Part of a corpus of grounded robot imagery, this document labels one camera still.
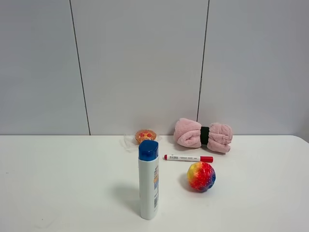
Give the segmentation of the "rolled pink towel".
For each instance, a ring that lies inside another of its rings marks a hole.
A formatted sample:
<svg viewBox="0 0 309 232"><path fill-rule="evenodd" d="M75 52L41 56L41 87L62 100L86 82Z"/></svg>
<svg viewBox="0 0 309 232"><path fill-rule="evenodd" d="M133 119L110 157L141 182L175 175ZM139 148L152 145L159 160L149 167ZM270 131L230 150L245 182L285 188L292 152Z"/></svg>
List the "rolled pink towel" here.
<svg viewBox="0 0 309 232"><path fill-rule="evenodd" d="M174 131L174 140L177 144L187 148L207 147L208 150L225 154L230 151L230 144L233 139L233 132L229 125L212 123L208 127L209 141L202 145L200 141L200 129L202 125L196 121L181 118L177 121Z"/></svg>

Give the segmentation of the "red and white marker pen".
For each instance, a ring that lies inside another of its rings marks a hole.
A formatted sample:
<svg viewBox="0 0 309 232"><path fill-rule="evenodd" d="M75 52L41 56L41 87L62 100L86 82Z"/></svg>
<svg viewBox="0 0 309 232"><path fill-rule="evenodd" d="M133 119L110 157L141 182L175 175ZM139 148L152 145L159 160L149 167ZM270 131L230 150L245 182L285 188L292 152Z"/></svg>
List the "red and white marker pen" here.
<svg viewBox="0 0 309 232"><path fill-rule="evenodd" d="M180 156L180 155L164 155L164 160L174 160L174 161L189 161L189 162L207 162L212 163L213 157L210 156Z"/></svg>

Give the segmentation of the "white bottle with blue cap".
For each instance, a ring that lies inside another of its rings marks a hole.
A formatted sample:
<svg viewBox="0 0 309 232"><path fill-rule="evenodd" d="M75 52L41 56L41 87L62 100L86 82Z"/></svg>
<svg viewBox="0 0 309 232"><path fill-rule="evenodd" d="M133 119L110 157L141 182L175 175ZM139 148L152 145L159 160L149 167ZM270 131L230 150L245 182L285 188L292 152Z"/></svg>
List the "white bottle with blue cap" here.
<svg viewBox="0 0 309 232"><path fill-rule="evenodd" d="M144 140L138 155L140 216L151 220L156 216L159 201L158 142Z"/></svg>

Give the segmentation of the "black band around towel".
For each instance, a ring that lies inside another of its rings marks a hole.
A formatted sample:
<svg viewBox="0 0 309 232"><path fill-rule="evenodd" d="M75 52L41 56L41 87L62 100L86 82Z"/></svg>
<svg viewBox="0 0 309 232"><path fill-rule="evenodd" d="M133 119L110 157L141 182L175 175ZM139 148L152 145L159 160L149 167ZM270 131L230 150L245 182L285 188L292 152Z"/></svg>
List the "black band around towel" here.
<svg viewBox="0 0 309 232"><path fill-rule="evenodd" d="M202 126L200 129L200 141L202 145L207 145L209 141L209 127Z"/></svg>

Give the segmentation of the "wrapped orange cupcake toy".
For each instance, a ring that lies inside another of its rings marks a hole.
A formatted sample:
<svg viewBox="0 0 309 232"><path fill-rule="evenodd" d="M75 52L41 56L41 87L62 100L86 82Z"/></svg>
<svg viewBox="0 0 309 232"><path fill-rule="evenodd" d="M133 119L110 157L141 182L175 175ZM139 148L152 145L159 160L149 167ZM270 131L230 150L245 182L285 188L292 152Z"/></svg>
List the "wrapped orange cupcake toy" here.
<svg viewBox="0 0 309 232"><path fill-rule="evenodd" d="M128 152L138 151L139 145L146 140L159 142L162 139L160 135L153 130L142 129L132 135L124 135L120 139L120 145Z"/></svg>

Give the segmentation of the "rainbow coloured spiky ball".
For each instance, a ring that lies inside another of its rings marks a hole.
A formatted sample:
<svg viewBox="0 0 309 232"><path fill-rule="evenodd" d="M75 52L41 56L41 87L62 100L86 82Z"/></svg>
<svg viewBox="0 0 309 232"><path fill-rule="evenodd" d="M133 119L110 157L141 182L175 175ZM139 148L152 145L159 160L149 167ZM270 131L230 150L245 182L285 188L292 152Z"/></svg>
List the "rainbow coloured spiky ball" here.
<svg viewBox="0 0 309 232"><path fill-rule="evenodd" d="M214 185L216 173L210 164L200 161L190 165L187 171L187 180L192 189L205 192Z"/></svg>

